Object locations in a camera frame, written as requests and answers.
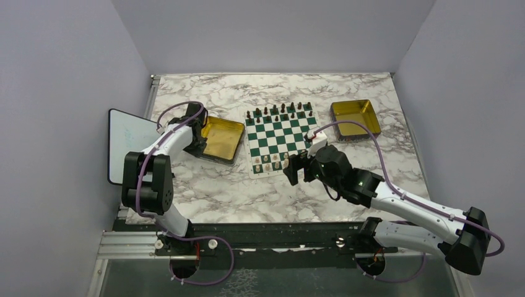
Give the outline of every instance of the white marble surface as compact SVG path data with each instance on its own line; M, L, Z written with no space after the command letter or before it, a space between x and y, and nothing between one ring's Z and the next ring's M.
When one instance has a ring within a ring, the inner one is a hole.
M152 119L169 106L188 100L203 102L209 114L242 121L240 110L280 105L292 101L315 104L321 124L330 123L328 110L335 101L369 99L382 129L378 142L394 184L428 197L427 188L399 106L390 75L384 74L210 74L165 75L160 80ZM185 108L169 112L162 123L181 116ZM381 174L372 141L335 144L354 167ZM292 187L287 178L250 179L245 150L235 165L227 166L194 158L183 152L171 166L173 204L195 223L338 222L361 221L369 216L396 220L396 216L330 200L320 182L300 181ZM149 223L132 210L128 223Z

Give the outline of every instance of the gray wall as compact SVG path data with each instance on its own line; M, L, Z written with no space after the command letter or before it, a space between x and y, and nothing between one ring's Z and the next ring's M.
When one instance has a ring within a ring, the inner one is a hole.
M150 71L395 71L434 0L113 0Z
M507 243L477 296L523 296L525 1L437 0L394 81L432 199L485 210Z
M109 0L1 1L0 296L85 296L119 202L107 111L143 113L148 76Z

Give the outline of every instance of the yellow tray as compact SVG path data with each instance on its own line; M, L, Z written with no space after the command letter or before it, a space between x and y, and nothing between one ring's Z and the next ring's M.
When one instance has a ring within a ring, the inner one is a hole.
M381 133L381 127L370 100L334 102L330 106L330 117L332 122L345 119L359 122L365 125L375 137ZM370 138L363 128L353 124L335 125L334 132L337 140L340 142L352 142Z
M235 163L243 138L245 125L242 123L208 116L201 135L208 138L203 158L223 164Z

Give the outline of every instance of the green and white chessboard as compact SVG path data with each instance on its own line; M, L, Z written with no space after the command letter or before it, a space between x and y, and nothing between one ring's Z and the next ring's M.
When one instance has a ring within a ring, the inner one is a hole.
M294 102L295 108L292 111L290 103L286 103L284 113L281 113L281 105L277 105L277 112L272 110L273 105L266 106L269 121L263 112L265 106L258 106L261 115L256 115L255 110L249 111L251 123L246 117L246 110L240 111L246 124L244 146L250 178L283 174L282 167L287 157L310 147L310 144L305 142L304 135L318 126L318 115L312 104L308 107L307 102L302 102L301 109L298 109L298 104L299 102Z

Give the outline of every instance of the back wall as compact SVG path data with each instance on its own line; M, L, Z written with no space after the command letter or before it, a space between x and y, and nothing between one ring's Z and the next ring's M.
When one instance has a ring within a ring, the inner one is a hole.
M394 72L434 0L113 0L155 74Z

